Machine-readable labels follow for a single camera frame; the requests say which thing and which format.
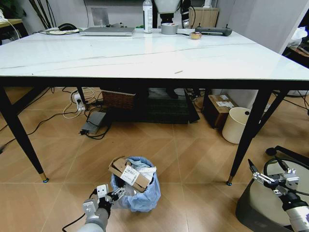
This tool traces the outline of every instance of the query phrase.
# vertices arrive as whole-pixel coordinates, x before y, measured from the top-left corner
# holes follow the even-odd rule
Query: tape roll
[[[176,35],[178,30],[178,25],[174,23],[162,23],[161,33],[164,35]]]
[[[200,32],[191,32],[190,33],[190,39],[191,40],[199,40],[202,37],[202,34]]]

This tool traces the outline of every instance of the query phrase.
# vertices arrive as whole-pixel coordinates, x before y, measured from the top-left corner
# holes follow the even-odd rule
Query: cardboard box
[[[208,95],[204,98],[204,116],[214,129],[222,129],[230,111],[237,104],[227,94]]]
[[[127,166],[131,166],[131,162],[128,161],[125,156],[120,156],[112,160],[108,170],[120,178]],[[146,177],[138,175],[132,187],[139,192],[144,192],[148,184],[149,180]]]

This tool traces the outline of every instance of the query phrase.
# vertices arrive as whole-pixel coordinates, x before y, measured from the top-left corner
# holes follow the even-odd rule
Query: black device
[[[225,28],[195,28],[195,32],[200,32],[202,34],[221,34],[224,36],[229,36],[230,34],[232,34],[232,31],[233,30],[231,28],[228,28],[227,25]]]
[[[59,30],[64,31],[64,30],[76,30],[77,27],[75,27],[73,24],[71,23],[64,23],[61,24],[60,26],[58,26]]]

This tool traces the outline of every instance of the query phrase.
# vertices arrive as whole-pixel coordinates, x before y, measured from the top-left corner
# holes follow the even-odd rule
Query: electrical outlet
[[[82,102],[82,98],[81,98],[81,96],[79,95],[79,93],[74,94],[74,100],[75,100],[75,102],[76,102],[77,110],[82,111],[82,110],[85,110],[85,109],[86,109],[84,103]]]
[[[205,0],[205,3],[204,3],[204,8],[210,8],[211,7],[211,0]]]

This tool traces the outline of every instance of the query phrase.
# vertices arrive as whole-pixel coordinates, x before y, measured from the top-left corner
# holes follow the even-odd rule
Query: trash can
[[[249,118],[250,110],[242,107],[230,109],[222,135],[230,143],[239,144]]]
[[[141,161],[153,167],[153,164],[144,157],[128,157],[134,161]],[[111,185],[113,190],[124,186],[124,181],[112,174]],[[112,206],[112,208],[130,209],[132,212],[149,212],[156,207],[158,200],[161,197],[159,180],[154,173],[152,181],[144,192],[137,192],[136,194],[126,190],[126,194]]]

